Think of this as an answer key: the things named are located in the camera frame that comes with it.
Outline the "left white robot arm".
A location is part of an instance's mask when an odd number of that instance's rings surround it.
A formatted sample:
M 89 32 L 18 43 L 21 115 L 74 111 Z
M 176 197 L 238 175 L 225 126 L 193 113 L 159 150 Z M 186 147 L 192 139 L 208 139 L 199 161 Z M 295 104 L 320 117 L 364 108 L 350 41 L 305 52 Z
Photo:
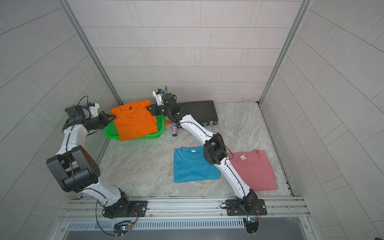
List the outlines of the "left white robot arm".
M 57 154 L 47 159 L 47 167 L 67 193 L 84 193 L 98 200 L 105 218 L 122 218 L 132 213 L 127 195 L 101 177 L 101 170 L 83 145 L 87 136 L 107 127 L 116 117 L 99 112 L 98 103 L 72 106 L 63 126 L 64 139 Z

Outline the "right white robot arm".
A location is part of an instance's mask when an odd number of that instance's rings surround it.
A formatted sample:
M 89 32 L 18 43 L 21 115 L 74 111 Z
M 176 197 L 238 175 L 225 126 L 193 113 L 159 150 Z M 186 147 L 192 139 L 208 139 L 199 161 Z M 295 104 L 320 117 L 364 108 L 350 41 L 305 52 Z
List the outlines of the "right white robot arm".
M 177 103 L 175 95 L 157 89 L 153 91 L 153 96 L 156 98 L 156 103 L 147 107 L 151 115 L 166 116 L 171 123 L 187 130 L 197 138 L 203 145 L 205 160 L 218 168 L 233 188 L 239 209 L 246 215 L 255 215 L 259 198 L 231 164 L 222 135 L 214 134 L 199 124 Z

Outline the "green plastic basket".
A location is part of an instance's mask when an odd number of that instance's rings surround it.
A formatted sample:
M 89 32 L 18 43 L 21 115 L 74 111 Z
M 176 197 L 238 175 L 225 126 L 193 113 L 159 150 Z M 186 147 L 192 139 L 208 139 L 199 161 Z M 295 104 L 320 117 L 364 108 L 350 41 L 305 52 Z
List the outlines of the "green plastic basket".
M 165 120 L 161 116 L 116 118 L 109 124 L 104 133 L 108 139 L 119 141 L 157 139 L 165 127 Z

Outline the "orange t-shirt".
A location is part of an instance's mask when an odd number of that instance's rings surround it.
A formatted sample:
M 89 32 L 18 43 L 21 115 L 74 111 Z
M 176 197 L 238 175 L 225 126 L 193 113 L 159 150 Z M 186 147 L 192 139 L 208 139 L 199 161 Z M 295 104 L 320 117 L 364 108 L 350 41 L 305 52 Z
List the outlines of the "orange t-shirt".
M 136 139 L 158 132 L 157 119 L 147 110 L 151 104 L 150 100 L 144 100 L 111 109 L 111 114 L 116 116 L 114 123 L 120 141 Z

